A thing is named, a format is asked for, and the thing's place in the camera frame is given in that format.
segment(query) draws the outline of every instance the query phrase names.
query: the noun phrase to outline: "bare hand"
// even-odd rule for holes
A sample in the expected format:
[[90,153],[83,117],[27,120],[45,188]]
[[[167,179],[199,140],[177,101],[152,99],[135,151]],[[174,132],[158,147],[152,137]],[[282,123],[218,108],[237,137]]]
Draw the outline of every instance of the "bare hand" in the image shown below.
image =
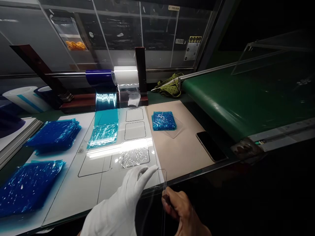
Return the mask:
[[201,223],[188,196],[183,191],[175,192],[170,187],[163,191],[162,195],[169,195],[173,205],[171,207],[162,198],[162,204],[166,213],[179,221],[176,236],[195,236],[207,235],[211,236],[210,230]]

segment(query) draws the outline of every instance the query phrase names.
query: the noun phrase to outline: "green conveyor belt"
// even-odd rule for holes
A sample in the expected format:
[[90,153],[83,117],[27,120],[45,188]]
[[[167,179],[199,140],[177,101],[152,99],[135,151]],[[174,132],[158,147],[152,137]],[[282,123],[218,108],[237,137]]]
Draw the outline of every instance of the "green conveyor belt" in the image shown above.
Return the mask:
[[[182,88],[236,142],[315,117],[314,69],[295,60],[231,75],[233,67],[186,79]],[[307,84],[298,82],[309,78]]]

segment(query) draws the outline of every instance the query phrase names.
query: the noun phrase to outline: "smartphone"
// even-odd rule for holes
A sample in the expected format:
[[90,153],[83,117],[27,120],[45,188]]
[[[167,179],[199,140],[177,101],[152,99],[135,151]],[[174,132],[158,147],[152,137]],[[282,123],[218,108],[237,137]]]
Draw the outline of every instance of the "smartphone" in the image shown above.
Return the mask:
[[220,150],[220,148],[206,131],[197,133],[196,136],[214,162],[219,162],[227,159],[227,156]]

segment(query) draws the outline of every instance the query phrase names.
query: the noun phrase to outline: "green bag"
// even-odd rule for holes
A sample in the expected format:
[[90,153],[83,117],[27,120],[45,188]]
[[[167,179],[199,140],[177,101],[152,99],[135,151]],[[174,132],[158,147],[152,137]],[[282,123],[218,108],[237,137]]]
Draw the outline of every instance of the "green bag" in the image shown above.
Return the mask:
[[180,79],[178,77],[183,76],[183,73],[173,74],[172,77],[168,78],[164,82],[161,80],[157,83],[157,86],[152,89],[152,92],[159,92],[163,97],[179,98],[181,95],[180,91]]

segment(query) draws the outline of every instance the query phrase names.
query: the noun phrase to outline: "glass wall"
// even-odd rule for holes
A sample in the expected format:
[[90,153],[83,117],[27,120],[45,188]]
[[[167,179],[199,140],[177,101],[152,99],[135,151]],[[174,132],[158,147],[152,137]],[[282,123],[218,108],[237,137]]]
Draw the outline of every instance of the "glass wall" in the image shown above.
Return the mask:
[[0,74],[32,72],[9,47],[20,44],[30,44],[52,71],[134,66],[134,47],[146,48],[147,68],[191,68],[210,16],[132,0],[0,0],[0,48],[7,56]]

